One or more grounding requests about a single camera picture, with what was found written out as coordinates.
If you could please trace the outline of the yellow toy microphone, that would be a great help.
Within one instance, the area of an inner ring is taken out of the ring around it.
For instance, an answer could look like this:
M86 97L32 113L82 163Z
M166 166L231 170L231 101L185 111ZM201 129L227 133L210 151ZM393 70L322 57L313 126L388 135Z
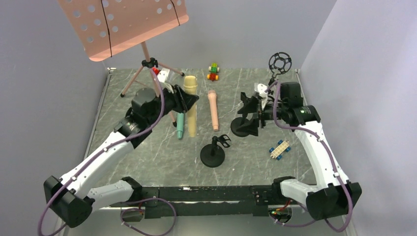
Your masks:
M196 95L197 92L197 78L195 76L184 77L184 90L188 94ZM191 109L186 113L187 128L190 137L196 137L197 125L196 125L196 105L194 104Z

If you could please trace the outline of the black mic stand with clip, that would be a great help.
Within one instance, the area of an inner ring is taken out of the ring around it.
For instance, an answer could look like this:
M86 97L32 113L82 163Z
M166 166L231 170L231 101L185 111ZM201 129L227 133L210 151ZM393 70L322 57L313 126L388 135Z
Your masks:
M240 93L240 99L243 106L237 111L237 117L232 120L230 128L233 134L238 137L246 137L249 135L258 136L258 123L256 119L247 119L247 116L252 113L257 113L258 98L251 96L250 98L245 92Z

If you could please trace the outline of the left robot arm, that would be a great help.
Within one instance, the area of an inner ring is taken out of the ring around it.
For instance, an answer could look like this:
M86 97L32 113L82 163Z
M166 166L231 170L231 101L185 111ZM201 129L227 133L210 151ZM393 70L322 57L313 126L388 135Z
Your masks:
M95 188L107 170L137 148L163 116L170 111L188 112L199 96L180 86L164 88L157 96L152 89L138 93L124 118L107 139L77 167L43 184L48 207L70 228L81 225L89 215L108 205L140 200L142 186L131 177Z

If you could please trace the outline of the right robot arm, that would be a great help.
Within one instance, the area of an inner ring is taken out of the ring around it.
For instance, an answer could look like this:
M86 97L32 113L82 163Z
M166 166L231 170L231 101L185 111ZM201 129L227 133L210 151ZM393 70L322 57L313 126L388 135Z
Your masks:
M274 99L270 96L272 87L264 84L255 84L251 97L241 92L243 106L238 110L239 117L231 123L232 132L239 137L258 136L267 120L294 132L310 161L316 184L305 184L292 176L279 177L271 185L273 197L297 201L316 221L341 215L351 218L362 194L360 184L351 182L338 164L316 108L303 102L300 84L274 84Z

